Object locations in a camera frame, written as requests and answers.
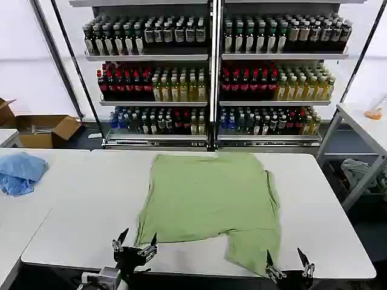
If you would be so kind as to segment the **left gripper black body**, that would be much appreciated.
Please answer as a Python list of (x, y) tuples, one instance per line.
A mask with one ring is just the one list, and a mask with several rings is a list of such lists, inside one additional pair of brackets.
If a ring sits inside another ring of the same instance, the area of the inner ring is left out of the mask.
[(122, 250), (114, 250), (113, 258), (116, 268), (121, 271), (122, 280), (128, 285), (134, 270), (139, 266), (145, 266), (152, 259), (152, 246), (135, 248), (124, 246)]

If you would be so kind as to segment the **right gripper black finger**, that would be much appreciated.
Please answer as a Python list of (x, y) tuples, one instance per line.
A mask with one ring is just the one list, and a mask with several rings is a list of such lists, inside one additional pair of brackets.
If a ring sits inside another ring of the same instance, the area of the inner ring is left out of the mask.
[(310, 263), (308, 257), (301, 251), (300, 248), (297, 248), (301, 263), (304, 267), (302, 276), (303, 277), (313, 277), (315, 264)]
[(279, 283), (281, 280), (287, 278), (287, 275), (285, 273), (275, 267), (269, 250), (267, 250), (265, 272), (268, 277), (275, 283)]

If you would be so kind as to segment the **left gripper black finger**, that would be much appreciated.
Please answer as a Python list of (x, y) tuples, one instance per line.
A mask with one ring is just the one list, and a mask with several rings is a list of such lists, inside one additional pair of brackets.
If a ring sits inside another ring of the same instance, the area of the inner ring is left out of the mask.
[(112, 240), (112, 248), (114, 252), (123, 251), (123, 242), (125, 241), (128, 231), (129, 231), (129, 228), (126, 228), (123, 232), (119, 234), (117, 239)]
[(157, 251), (157, 233), (155, 233), (150, 244), (141, 249), (137, 254), (142, 257), (154, 257), (157, 254)]

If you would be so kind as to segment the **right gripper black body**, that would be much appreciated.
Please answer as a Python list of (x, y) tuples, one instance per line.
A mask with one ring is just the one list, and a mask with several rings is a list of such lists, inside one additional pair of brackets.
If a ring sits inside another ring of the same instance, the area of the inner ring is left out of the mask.
[(314, 278), (303, 276), (303, 270), (291, 270), (283, 272), (286, 277), (276, 282), (276, 287), (281, 290), (308, 290), (314, 283)]

